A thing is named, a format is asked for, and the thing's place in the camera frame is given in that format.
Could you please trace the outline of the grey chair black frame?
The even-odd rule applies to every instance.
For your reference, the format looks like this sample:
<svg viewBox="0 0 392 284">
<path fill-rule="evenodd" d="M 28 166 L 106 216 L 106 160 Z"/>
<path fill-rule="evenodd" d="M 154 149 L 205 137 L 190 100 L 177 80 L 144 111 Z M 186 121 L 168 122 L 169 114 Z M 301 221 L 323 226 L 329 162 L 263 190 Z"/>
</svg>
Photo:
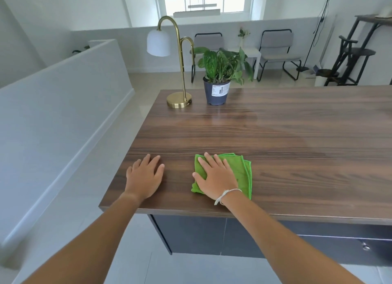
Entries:
<svg viewBox="0 0 392 284">
<path fill-rule="evenodd" d="M 294 33 L 291 29 L 273 29 L 262 32 L 259 45 L 261 56 L 257 62 L 257 69 L 261 69 L 260 73 L 257 74 L 258 82 L 263 76 L 267 63 L 281 63 L 283 72 L 294 81 L 298 80 L 300 67 L 302 66 L 302 55 L 291 51 L 293 43 Z M 296 67 L 296 76 L 287 71 L 285 68 L 286 63 L 291 63 Z"/>
<path fill-rule="evenodd" d="M 197 33 L 194 36 L 194 47 L 206 47 L 209 50 L 218 51 L 225 47 L 225 41 L 221 32 L 215 33 Z M 194 54 L 195 65 L 192 65 L 191 82 L 194 82 L 197 64 L 202 59 L 203 54 Z"/>
</svg>

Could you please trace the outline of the white side table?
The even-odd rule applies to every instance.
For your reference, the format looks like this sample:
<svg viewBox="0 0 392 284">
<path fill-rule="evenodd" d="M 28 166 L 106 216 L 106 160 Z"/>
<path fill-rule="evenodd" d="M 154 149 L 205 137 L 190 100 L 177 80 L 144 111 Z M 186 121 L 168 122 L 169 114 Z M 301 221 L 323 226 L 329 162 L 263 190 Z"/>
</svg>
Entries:
<svg viewBox="0 0 392 284">
<path fill-rule="evenodd" d="M 253 68 L 253 79 L 257 79 L 258 75 L 258 70 L 259 70 L 259 63 L 261 60 L 261 53 L 260 51 L 255 48 L 255 47 L 244 47 L 242 48 L 244 51 L 245 55 L 247 56 L 246 60 L 250 61 L 255 61 L 254 66 L 252 65 L 251 67 Z"/>
</svg>

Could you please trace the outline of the window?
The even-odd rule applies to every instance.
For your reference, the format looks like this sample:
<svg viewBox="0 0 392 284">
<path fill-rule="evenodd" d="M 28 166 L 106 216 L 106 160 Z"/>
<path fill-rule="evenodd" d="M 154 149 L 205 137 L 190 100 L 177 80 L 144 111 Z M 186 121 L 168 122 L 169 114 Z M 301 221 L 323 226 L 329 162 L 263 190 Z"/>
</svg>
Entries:
<svg viewBox="0 0 392 284">
<path fill-rule="evenodd" d="M 219 9 L 221 13 L 239 13 L 245 10 L 245 0 L 164 0 L 167 15 Z"/>
</svg>

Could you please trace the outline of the white pendant bar lamp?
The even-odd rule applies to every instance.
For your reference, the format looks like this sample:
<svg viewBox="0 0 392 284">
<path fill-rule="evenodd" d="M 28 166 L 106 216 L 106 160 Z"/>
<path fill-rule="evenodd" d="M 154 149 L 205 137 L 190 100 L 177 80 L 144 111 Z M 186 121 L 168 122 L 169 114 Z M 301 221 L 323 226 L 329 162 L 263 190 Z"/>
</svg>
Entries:
<svg viewBox="0 0 392 284">
<path fill-rule="evenodd" d="M 219 16 L 224 0 L 180 0 L 173 11 L 174 18 Z"/>
</svg>

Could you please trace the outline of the white floor box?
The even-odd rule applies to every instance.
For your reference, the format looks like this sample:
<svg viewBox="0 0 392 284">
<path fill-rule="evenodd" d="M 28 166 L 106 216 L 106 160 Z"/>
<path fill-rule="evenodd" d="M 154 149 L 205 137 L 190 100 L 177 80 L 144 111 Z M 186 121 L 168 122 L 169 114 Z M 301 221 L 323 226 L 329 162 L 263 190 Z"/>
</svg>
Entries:
<svg viewBox="0 0 392 284">
<path fill-rule="evenodd" d="M 323 87 L 327 81 L 327 79 L 331 76 L 331 69 L 320 68 L 316 71 L 316 79 L 314 86 L 315 87 Z"/>
</svg>

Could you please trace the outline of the person's left forearm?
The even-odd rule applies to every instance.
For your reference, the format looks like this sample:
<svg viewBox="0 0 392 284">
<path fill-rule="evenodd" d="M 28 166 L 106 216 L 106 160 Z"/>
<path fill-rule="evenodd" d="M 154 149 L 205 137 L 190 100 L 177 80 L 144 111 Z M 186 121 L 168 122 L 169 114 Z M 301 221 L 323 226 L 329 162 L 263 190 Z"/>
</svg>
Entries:
<svg viewBox="0 0 392 284">
<path fill-rule="evenodd" d="M 103 284 L 121 238 L 145 199 L 136 192 L 123 193 L 21 284 Z"/>
</svg>

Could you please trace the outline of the black metal shelf stand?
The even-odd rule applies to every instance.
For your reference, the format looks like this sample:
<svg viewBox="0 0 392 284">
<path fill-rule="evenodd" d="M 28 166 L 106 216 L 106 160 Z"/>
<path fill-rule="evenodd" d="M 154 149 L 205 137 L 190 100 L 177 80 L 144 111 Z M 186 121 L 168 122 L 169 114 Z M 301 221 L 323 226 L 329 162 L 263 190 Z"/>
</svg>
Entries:
<svg viewBox="0 0 392 284">
<path fill-rule="evenodd" d="M 374 50 L 366 48 L 371 36 L 381 26 L 392 27 L 392 16 L 382 18 L 380 15 L 370 14 L 356 15 L 355 17 L 355 23 L 353 24 L 348 36 L 339 36 L 341 40 L 339 54 L 332 69 L 327 74 L 324 87 L 328 86 L 330 82 L 336 83 L 337 86 L 357 86 L 368 59 L 375 55 Z M 371 23 L 373 25 L 362 45 L 360 47 L 354 47 L 353 44 L 357 44 L 358 40 L 352 39 L 352 36 L 360 22 Z M 352 79 L 350 77 L 351 72 L 361 57 L 364 57 L 365 59 L 360 68 L 359 74 L 356 79 Z"/>
</svg>

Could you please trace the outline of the small plant in white vase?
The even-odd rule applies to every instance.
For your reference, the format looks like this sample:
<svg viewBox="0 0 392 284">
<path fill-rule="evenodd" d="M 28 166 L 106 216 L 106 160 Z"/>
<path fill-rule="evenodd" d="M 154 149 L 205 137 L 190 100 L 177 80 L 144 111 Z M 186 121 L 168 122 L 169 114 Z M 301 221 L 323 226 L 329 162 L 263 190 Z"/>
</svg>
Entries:
<svg viewBox="0 0 392 284">
<path fill-rule="evenodd" d="M 238 33 L 238 38 L 239 38 L 239 47 L 240 48 L 244 48 L 244 42 L 245 42 L 245 39 L 250 35 L 251 33 L 248 31 L 248 30 L 246 30 L 246 29 L 244 29 L 244 28 L 240 28 L 239 29 L 239 33 Z"/>
</svg>

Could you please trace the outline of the green microfibre cloth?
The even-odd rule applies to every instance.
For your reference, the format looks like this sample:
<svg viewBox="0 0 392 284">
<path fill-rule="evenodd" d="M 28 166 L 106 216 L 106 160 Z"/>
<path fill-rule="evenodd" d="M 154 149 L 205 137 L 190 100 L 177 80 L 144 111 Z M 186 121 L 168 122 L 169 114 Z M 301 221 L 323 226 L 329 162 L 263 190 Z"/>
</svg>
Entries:
<svg viewBox="0 0 392 284">
<path fill-rule="evenodd" d="M 196 154 L 194 159 L 195 172 L 199 173 L 200 176 L 205 180 L 207 178 L 207 173 L 204 171 L 203 167 L 198 161 L 201 157 L 206 161 L 205 156 Z M 238 188 L 247 196 L 250 200 L 252 199 L 252 168 L 251 161 L 243 158 L 242 155 L 236 155 L 235 153 L 224 153 L 219 154 L 218 157 L 222 160 L 226 159 L 230 165 L 236 179 L 238 182 Z M 196 181 L 192 184 L 191 191 L 193 193 L 204 194 L 204 192 L 199 188 Z"/>
</svg>

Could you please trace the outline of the black floor lamp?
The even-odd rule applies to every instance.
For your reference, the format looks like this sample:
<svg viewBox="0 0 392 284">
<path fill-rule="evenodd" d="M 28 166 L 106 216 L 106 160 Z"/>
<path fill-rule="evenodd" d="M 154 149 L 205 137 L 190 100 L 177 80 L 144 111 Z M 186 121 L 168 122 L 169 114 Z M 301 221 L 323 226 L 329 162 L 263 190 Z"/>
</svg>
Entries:
<svg viewBox="0 0 392 284">
<path fill-rule="evenodd" d="M 306 59 L 305 59 L 305 64 L 304 64 L 304 65 L 301 65 L 301 66 L 299 66 L 299 67 L 297 68 L 297 72 L 298 72 L 298 73 L 302 73 L 302 72 L 307 71 L 307 70 L 309 69 L 308 67 L 306 67 L 306 63 L 307 63 L 307 60 L 308 60 L 308 58 L 309 58 L 309 56 L 310 56 L 310 52 L 311 52 L 312 48 L 314 47 L 314 43 L 315 43 L 315 40 L 316 40 L 316 36 L 318 35 L 318 32 L 319 32 L 321 23 L 325 20 L 326 11 L 327 11 L 327 9 L 328 9 L 329 2 L 330 2 L 330 0 L 326 0 L 326 1 L 325 1 L 325 4 L 324 4 L 323 9 L 322 9 L 322 11 L 321 11 L 321 14 L 320 14 L 320 16 L 318 17 L 317 26 L 316 26 L 316 29 L 315 29 L 315 31 L 314 31 L 314 37 L 313 37 L 313 40 L 312 40 L 312 42 L 311 42 L 310 48 L 309 48 L 309 50 L 308 50 L 308 53 L 307 53 L 307 56 L 306 56 Z"/>
</svg>

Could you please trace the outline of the person's right forearm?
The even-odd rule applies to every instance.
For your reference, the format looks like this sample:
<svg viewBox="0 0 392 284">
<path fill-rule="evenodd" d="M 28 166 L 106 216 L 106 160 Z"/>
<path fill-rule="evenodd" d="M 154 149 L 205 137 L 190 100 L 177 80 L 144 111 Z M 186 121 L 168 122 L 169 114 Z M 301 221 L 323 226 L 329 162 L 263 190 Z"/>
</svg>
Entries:
<svg viewBox="0 0 392 284">
<path fill-rule="evenodd" d="M 225 207 L 252 236 L 282 284 L 364 284 L 243 193 L 228 202 Z"/>
</svg>

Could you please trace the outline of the white object on shelf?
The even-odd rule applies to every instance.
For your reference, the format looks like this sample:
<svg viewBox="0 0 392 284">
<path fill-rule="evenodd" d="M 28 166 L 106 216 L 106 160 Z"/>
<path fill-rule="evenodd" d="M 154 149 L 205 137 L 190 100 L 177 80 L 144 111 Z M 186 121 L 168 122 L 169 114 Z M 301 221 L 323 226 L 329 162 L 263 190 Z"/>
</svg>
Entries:
<svg viewBox="0 0 392 284">
<path fill-rule="evenodd" d="M 385 6 L 375 18 L 392 19 L 392 5 Z"/>
</svg>

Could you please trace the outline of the person's left hand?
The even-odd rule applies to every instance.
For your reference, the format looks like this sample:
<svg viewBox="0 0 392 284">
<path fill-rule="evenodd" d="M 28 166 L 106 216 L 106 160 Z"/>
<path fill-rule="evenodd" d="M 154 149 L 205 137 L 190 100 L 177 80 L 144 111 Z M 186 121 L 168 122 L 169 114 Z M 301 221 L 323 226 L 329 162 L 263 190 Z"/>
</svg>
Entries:
<svg viewBox="0 0 392 284">
<path fill-rule="evenodd" d="M 141 159 L 133 163 L 131 179 L 126 180 L 125 191 L 123 195 L 130 196 L 142 202 L 151 197 L 160 186 L 163 178 L 158 178 L 158 167 L 160 156 L 150 158 L 149 168 L 141 168 Z"/>
</svg>

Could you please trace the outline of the dark grey desk cabinet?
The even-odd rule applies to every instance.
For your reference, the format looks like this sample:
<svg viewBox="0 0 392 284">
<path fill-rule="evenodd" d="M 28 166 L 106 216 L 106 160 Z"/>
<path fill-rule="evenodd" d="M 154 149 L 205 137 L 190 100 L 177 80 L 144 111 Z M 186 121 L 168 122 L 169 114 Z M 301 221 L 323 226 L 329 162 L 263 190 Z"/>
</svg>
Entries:
<svg viewBox="0 0 392 284">
<path fill-rule="evenodd" d="M 149 215 L 170 254 L 265 258 L 235 218 Z M 340 264 L 392 267 L 392 226 L 281 221 Z M 370 251 L 362 248 L 366 242 Z"/>
</svg>

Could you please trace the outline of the person's right hand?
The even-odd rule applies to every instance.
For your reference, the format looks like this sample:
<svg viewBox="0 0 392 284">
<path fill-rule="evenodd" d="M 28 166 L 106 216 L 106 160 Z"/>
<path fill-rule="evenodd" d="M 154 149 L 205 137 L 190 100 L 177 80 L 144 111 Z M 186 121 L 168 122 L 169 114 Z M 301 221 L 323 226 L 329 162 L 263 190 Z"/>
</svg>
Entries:
<svg viewBox="0 0 392 284">
<path fill-rule="evenodd" d="M 217 154 L 214 154 L 212 157 L 214 157 L 216 162 L 219 163 L 220 168 L 215 168 L 211 171 L 205 171 L 207 173 L 207 186 L 200 187 L 200 189 L 204 192 L 205 195 L 215 201 L 223 193 L 223 191 L 238 188 L 238 182 L 235 178 L 235 175 L 234 177 L 226 177 L 224 175 L 225 168 L 222 160 L 218 157 Z M 199 157 L 198 161 L 204 169 L 205 160 Z M 241 194 L 242 192 L 240 191 L 230 192 L 222 199 L 222 202 L 227 205 L 229 203 L 229 198 L 235 198 Z"/>
</svg>

